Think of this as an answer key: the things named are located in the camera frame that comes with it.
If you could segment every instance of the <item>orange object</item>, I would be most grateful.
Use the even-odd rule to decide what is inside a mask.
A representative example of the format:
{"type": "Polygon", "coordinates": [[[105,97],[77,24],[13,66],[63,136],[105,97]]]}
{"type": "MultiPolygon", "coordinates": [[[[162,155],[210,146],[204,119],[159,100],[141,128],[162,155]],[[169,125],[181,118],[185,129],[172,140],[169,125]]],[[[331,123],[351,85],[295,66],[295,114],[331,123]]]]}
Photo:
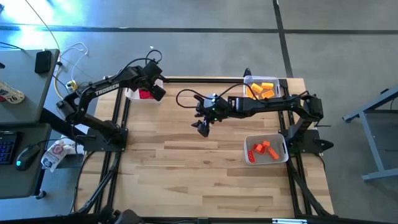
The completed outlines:
{"type": "Polygon", "coordinates": [[[254,153],[253,153],[252,150],[248,150],[248,158],[249,158],[249,162],[251,162],[251,163],[255,163],[256,162],[256,160],[254,158],[254,153]]]}
{"type": "Polygon", "coordinates": [[[271,143],[269,141],[263,141],[261,144],[266,149],[268,149],[268,147],[271,145],[271,143]]]}
{"type": "Polygon", "coordinates": [[[261,96],[263,97],[263,98],[271,98],[271,97],[273,97],[275,94],[274,94],[274,91],[272,91],[272,90],[268,90],[268,91],[266,91],[265,93],[263,93],[261,96]]]}
{"type": "Polygon", "coordinates": [[[261,83],[261,88],[265,90],[271,90],[274,87],[273,83],[261,83]]]}
{"type": "Polygon", "coordinates": [[[263,91],[263,89],[261,88],[261,86],[255,84],[255,83],[253,83],[253,84],[251,85],[251,89],[252,89],[253,91],[255,91],[256,93],[261,93],[261,92],[263,91]]]}
{"type": "Polygon", "coordinates": [[[253,93],[251,93],[249,87],[246,87],[246,97],[253,98],[253,93]]]}
{"type": "Polygon", "coordinates": [[[258,144],[254,149],[255,152],[258,152],[260,154],[263,154],[266,149],[264,148],[264,146],[262,146],[261,144],[258,144]]]}
{"type": "Polygon", "coordinates": [[[278,154],[276,154],[275,150],[272,147],[269,147],[267,152],[268,152],[269,156],[271,156],[271,158],[273,160],[278,160],[279,159],[278,154]]]}

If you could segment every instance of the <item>computer mouse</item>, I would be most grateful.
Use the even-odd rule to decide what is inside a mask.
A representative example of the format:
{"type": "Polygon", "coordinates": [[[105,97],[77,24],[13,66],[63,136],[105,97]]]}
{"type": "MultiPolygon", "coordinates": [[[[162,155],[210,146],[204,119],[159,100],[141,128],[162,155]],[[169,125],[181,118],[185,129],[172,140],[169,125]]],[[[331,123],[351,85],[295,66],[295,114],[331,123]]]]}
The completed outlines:
{"type": "Polygon", "coordinates": [[[35,161],[37,155],[40,152],[40,147],[38,145],[32,145],[26,147],[17,157],[15,163],[15,168],[17,170],[27,170],[32,163],[35,161]]]}

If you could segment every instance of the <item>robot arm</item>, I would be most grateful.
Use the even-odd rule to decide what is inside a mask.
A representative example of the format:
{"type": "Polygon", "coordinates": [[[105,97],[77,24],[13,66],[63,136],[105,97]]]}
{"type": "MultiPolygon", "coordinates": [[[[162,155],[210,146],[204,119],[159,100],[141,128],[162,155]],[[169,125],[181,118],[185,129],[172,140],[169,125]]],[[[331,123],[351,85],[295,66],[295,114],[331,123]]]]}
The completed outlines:
{"type": "Polygon", "coordinates": [[[166,81],[161,75],[162,70],[155,62],[150,61],[144,68],[141,66],[126,67],[119,74],[113,77],[106,77],[96,83],[89,83],[80,86],[76,92],[66,96],[57,103],[57,109],[70,124],[84,124],[98,130],[107,142],[119,141],[117,133],[119,127],[111,121],[102,121],[94,116],[88,115],[87,107],[90,101],[105,93],[109,93],[118,88],[130,88],[132,91],[137,89],[147,90],[160,101],[165,95],[165,90],[155,85],[156,79],[166,81]]]}
{"type": "Polygon", "coordinates": [[[300,95],[265,100],[237,96],[229,96],[227,100],[224,100],[216,94],[208,98],[202,98],[199,95],[194,97],[199,101],[195,117],[204,119],[193,123],[192,126],[198,128],[198,132],[204,137],[207,137],[210,132],[210,123],[214,124],[216,121],[221,122],[226,118],[242,119],[262,112],[288,110],[296,112],[301,117],[297,124],[289,128],[289,139],[292,139],[293,136],[302,134],[312,122],[318,122],[323,118],[321,99],[315,95],[309,95],[307,91],[300,95]]]}

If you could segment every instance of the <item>red block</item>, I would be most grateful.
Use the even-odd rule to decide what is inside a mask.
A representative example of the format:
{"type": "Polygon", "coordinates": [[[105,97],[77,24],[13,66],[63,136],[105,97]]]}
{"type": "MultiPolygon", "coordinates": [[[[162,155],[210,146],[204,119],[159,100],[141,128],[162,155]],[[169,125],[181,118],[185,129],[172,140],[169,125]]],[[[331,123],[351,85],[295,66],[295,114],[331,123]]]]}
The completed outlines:
{"type": "Polygon", "coordinates": [[[271,156],[271,158],[273,159],[273,160],[278,160],[279,159],[279,156],[278,156],[278,154],[275,152],[275,150],[273,149],[273,148],[268,148],[268,154],[271,156]]]}
{"type": "Polygon", "coordinates": [[[262,146],[264,146],[264,148],[268,149],[268,147],[271,145],[271,143],[269,141],[263,141],[262,146]]]}
{"type": "Polygon", "coordinates": [[[256,146],[256,148],[253,149],[254,152],[259,153],[259,154],[264,154],[266,152],[266,149],[264,148],[264,146],[258,144],[256,146]]]}
{"type": "Polygon", "coordinates": [[[249,161],[250,161],[251,163],[255,163],[255,162],[256,162],[256,160],[255,160],[255,158],[254,158],[254,153],[253,153],[252,150],[248,150],[248,158],[249,158],[249,161]]]}
{"type": "Polygon", "coordinates": [[[149,91],[145,90],[138,90],[139,92],[139,98],[140,99],[153,99],[154,97],[150,94],[149,91]]]}

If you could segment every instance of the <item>wooden table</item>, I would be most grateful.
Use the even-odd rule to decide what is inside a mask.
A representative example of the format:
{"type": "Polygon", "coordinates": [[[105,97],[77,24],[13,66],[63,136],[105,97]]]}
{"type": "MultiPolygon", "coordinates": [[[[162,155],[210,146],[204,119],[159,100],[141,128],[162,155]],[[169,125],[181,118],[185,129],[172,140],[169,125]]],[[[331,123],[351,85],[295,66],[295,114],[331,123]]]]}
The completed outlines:
{"type": "MultiPolygon", "coordinates": [[[[288,84],[290,94],[305,91],[303,79],[291,78],[288,84]]],[[[231,85],[165,84],[167,93],[161,103],[131,104],[128,146],[121,160],[114,208],[130,208],[143,217],[294,216],[286,164],[249,166],[243,155],[247,135],[278,131],[276,112],[226,119],[215,123],[208,138],[204,138],[190,126],[197,121],[193,117],[195,110],[181,108],[175,102],[175,95],[183,88],[210,94],[221,93],[231,85]]],[[[241,96],[242,87],[233,88],[227,95],[241,96]]],[[[191,93],[180,96],[183,105],[196,105],[191,93]]],[[[103,95],[95,116],[111,119],[115,98],[115,91],[103,95]]],[[[86,163],[78,207],[97,187],[103,157],[104,153],[97,152],[86,163]]],[[[333,213],[321,160],[304,154],[303,164],[308,187],[324,208],[333,213]]],[[[298,190],[297,194],[304,211],[302,193],[298,190]]]]}

